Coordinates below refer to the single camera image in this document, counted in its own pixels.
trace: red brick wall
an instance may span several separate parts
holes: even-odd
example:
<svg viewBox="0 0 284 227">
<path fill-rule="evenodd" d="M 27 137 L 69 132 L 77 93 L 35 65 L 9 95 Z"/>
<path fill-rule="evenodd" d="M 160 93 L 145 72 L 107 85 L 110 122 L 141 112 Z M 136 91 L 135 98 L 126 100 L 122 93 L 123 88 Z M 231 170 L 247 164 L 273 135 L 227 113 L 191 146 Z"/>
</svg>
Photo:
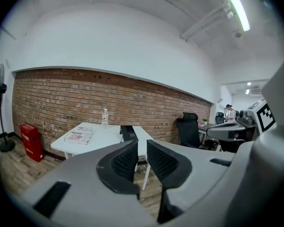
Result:
<svg viewBox="0 0 284 227">
<path fill-rule="evenodd" d="M 39 128 L 44 149 L 81 122 L 140 125 L 154 139 L 178 143 L 175 119 L 194 112 L 208 118 L 210 103 L 176 90 L 90 70 L 44 69 L 16 73 L 13 89 L 15 133 L 28 122 Z"/>
</svg>

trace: red container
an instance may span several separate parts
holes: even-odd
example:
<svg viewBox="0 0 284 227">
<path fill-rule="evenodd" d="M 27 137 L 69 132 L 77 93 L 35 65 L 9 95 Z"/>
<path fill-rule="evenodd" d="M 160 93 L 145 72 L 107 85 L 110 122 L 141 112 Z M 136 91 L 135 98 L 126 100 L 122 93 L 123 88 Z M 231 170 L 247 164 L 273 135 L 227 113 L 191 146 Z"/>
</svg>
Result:
<svg viewBox="0 0 284 227">
<path fill-rule="evenodd" d="M 20 131 L 27 155 L 33 160 L 39 162 L 43 158 L 43 154 L 39 140 L 38 128 L 29 123 L 25 123 L 20 126 Z"/>
</svg>

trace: black fan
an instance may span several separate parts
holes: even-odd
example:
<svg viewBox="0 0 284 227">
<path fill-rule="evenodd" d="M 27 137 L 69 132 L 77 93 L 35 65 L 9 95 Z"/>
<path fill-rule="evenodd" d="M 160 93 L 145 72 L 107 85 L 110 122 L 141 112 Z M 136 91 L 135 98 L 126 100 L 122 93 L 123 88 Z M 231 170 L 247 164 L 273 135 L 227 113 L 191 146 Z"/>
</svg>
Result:
<svg viewBox="0 0 284 227">
<path fill-rule="evenodd" d="M 6 89 L 7 89 L 6 84 L 4 84 L 4 66 L 3 66 L 3 64 L 1 64 L 0 65 L 0 121 L 1 121 L 3 137 L 4 137 L 4 142 L 2 142 L 0 144 L 0 150 L 2 152 L 10 151 L 15 147 L 15 142 L 13 142 L 12 140 L 6 140 L 5 132 L 4 132 L 4 129 L 3 129 L 3 123 L 2 123 L 1 106 L 2 106 L 3 94 L 6 92 Z"/>
</svg>

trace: water bottle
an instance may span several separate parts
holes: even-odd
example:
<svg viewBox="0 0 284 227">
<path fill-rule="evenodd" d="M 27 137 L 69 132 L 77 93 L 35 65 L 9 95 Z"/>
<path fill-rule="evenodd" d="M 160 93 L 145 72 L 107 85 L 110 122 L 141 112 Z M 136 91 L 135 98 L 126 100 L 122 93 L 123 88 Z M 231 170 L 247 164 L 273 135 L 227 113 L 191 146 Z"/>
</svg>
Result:
<svg viewBox="0 0 284 227">
<path fill-rule="evenodd" d="M 104 113 L 102 114 L 102 127 L 106 128 L 108 126 L 108 111 L 107 108 L 104 109 Z"/>
</svg>

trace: person wearing white shirt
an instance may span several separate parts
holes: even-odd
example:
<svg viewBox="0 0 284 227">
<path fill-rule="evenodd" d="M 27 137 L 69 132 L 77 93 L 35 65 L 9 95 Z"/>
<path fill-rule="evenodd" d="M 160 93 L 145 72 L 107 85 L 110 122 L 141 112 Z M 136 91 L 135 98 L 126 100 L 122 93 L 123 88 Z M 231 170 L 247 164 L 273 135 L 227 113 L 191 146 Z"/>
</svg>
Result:
<svg viewBox="0 0 284 227">
<path fill-rule="evenodd" d="M 226 105 L 227 113 L 226 113 L 226 122 L 227 123 L 232 123 L 236 122 L 236 111 L 232 109 L 232 105 L 227 104 Z"/>
</svg>

